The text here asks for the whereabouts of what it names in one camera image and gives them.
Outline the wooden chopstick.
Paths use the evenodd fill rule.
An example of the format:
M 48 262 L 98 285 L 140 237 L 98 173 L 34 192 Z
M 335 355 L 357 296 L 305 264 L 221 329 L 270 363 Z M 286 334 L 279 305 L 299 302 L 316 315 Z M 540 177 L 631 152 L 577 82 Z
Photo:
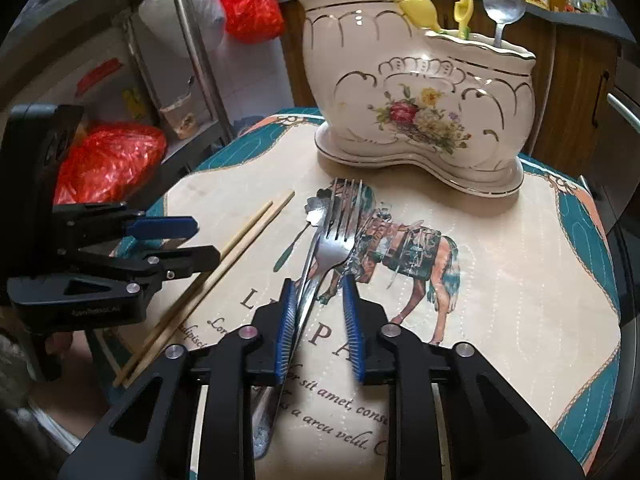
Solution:
M 250 248 L 250 245 L 260 237 L 266 227 L 280 214 L 280 212 L 288 206 L 288 203 L 295 196 L 294 190 L 286 190 L 282 196 L 273 200 L 272 206 L 262 216 L 262 218 L 248 231 L 248 233 L 240 240 L 239 244 L 229 252 L 229 255 L 220 260 L 219 266 L 213 271 L 213 274 L 204 282 L 201 288 L 193 294 L 189 301 L 182 305 L 177 314 L 170 320 L 163 330 L 163 333 L 157 338 L 149 352 L 138 362 L 132 373 L 120 385 L 125 388 L 129 387 L 135 379 L 151 364 L 151 362 L 165 348 L 179 326 L 191 315 L 195 308 L 203 301 L 214 286 L 227 274 L 227 272 L 235 265 L 239 258 Z
M 248 233 L 248 231 L 262 218 L 262 216 L 269 210 L 272 206 L 273 201 L 262 205 L 262 208 L 258 209 L 254 213 L 253 217 L 250 217 L 247 222 L 245 222 L 244 226 L 236 232 L 232 239 L 228 241 L 227 245 L 222 248 L 220 253 L 220 260 L 224 260 L 229 255 L 229 252 L 232 251 L 233 248 L 237 244 L 239 244 L 240 240 Z M 154 342 L 163 333 L 163 330 L 168 325 L 170 320 L 177 314 L 178 310 L 182 307 L 183 304 L 189 301 L 189 298 L 195 294 L 204 282 L 213 274 L 212 271 L 205 271 L 199 273 L 192 284 L 178 297 L 178 299 L 169 307 L 169 309 L 163 314 L 160 320 L 155 324 L 153 329 L 146 335 L 145 340 L 143 341 L 142 347 L 138 349 L 132 357 L 127 361 L 127 363 L 120 369 L 117 373 L 113 386 L 115 388 L 119 387 L 127 377 L 132 373 L 134 368 L 138 365 L 138 362 L 149 352 Z

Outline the steel fork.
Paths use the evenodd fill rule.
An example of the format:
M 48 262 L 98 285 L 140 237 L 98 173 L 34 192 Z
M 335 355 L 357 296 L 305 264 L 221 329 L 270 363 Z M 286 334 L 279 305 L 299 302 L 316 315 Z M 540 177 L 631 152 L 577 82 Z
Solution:
M 303 337 L 322 281 L 326 274 L 347 260 L 355 247 L 363 201 L 363 183 L 361 180 L 345 180 L 340 190 L 337 189 L 337 183 L 338 180 L 335 179 L 326 223 L 318 240 L 314 261 L 311 263 L 302 307 L 297 310 L 296 337 L 288 368 Z M 252 407 L 253 453 L 258 460 L 266 455 L 271 443 L 283 386 L 284 383 L 275 387 L 260 388 Z

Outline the metal rack pole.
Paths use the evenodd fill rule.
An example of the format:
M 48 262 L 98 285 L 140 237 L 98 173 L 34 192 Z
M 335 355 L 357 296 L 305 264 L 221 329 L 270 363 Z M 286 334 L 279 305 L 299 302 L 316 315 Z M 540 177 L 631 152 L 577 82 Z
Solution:
M 193 1 L 174 0 L 174 3 L 194 76 L 200 86 L 209 116 L 220 127 L 220 143 L 228 145 L 233 141 L 233 129 L 209 61 Z

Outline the ceramic floral utensil holder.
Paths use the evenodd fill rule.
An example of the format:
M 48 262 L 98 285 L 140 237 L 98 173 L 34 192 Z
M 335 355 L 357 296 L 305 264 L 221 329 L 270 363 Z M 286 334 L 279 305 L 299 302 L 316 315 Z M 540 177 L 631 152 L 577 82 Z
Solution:
M 475 196 L 523 183 L 535 117 L 535 55 L 470 32 L 417 28 L 401 0 L 298 0 L 303 56 L 323 116 L 323 156 L 348 166 L 418 166 Z

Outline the small steel spoon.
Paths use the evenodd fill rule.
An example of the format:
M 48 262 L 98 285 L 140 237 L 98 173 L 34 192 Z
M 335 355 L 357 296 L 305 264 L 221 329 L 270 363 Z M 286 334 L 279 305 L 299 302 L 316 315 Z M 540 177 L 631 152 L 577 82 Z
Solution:
M 307 222 L 316 229 L 316 232 L 314 232 L 314 236 L 309 245 L 302 276 L 296 285 L 297 310 L 300 310 L 302 307 L 304 292 L 309 281 L 311 263 L 314 261 L 314 253 L 316 252 L 318 240 L 326 223 L 326 214 L 329 210 L 330 201 L 331 192 L 329 190 L 320 190 L 314 197 L 308 198 L 305 206 Z

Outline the yellow tulip plastic utensil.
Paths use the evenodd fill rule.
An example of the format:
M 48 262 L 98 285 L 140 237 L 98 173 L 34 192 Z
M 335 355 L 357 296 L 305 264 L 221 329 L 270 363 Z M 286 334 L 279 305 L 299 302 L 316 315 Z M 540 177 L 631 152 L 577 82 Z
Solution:
M 458 0 L 454 4 L 454 20 L 458 24 L 458 37 L 467 40 L 470 36 L 469 21 L 474 13 L 474 0 Z

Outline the steel spoon in holder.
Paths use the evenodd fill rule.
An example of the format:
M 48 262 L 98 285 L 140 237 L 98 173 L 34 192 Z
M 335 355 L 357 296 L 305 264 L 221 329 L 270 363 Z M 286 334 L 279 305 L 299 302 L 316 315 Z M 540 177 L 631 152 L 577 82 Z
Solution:
M 500 48 L 506 25 L 519 21 L 526 12 L 525 0 L 483 0 L 486 14 L 496 23 L 494 46 Z

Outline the horse print table mat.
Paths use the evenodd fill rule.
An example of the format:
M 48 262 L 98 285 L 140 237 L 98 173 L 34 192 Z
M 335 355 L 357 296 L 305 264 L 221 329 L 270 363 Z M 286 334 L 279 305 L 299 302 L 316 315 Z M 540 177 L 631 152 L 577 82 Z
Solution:
M 258 208 L 290 201 L 196 310 L 176 341 L 216 344 L 303 271 L 308 200 L 363 184 L 363 225 L 345 269 L 360 294 L 425 341 L 469 341 L 590 467 L 620 368 L 620 300 L 591 195 L 525 159 L 505 198 L 459 193 L 408 166 L 355 170 L 320 155 L 314 108 L 250 128 L 150 209 L 196 219 L 198 245 L 224 246 Z

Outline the red bag on shelf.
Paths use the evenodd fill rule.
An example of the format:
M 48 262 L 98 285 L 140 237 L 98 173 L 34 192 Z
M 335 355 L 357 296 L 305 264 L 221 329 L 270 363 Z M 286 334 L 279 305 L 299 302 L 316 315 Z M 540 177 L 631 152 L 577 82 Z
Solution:
M 149 180 L 166 148 L 165 133 L 159 128 L 96 122 L 62 161 L 53 203 L 120 202 Z

